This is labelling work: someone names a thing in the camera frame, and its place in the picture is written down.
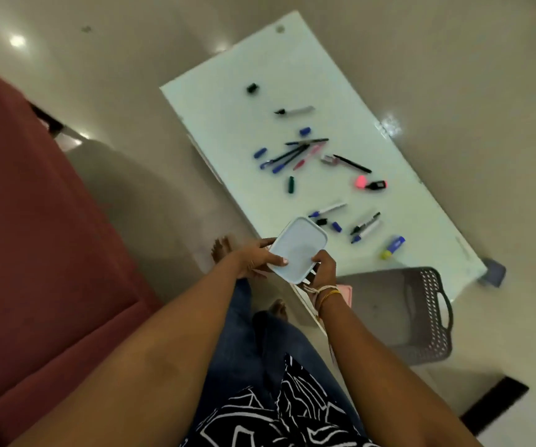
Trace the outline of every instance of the blue jeans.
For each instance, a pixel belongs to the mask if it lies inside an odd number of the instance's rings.
[[[322,385],[364,436],[355,409],[303,333],[265,310],[251,316],[251,288],[237,281],[233,298],[202,389],[192,428],[238,391],[253,386],[265,408],[275,409],[289,353]]]

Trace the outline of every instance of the shirt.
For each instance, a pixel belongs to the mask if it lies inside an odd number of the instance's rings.
[[[276,409],[243,389],[196,427],[180,447],[370,447],[348,415],[311,374],[288,355]]]

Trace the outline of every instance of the beige glossy floor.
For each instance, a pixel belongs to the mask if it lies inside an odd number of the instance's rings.
[[[251,233],[158,87],[294,9],[398,119],[475,250],[508,267],[501,290],[460,296],[452,357],[420,372],[457,412],[496,374],[536,392],[536,0],[0,0],[0,75],[96,140],[72,160],[168,298],[208,269],[216,235]]]

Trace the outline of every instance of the yellow bracelet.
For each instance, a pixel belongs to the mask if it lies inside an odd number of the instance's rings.
[[[331,292],[327,293],[326,296],[324,296],[324,298],[322,298],[322,300],[320,301],[320,305],[318,305],[318,307],[317,307],[317,315],[318,316],[320,316],[320,309],[324,305],[324,301],[326,301],[330,295],[334,295],[334,293],[338,293],[339,295],[342,295],[342,293],[340,293],[339,290],[332,290]]]

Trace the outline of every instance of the red sofa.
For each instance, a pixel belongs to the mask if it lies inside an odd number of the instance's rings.
[[[0,80],[0,446],[160,305],[29,103]]]

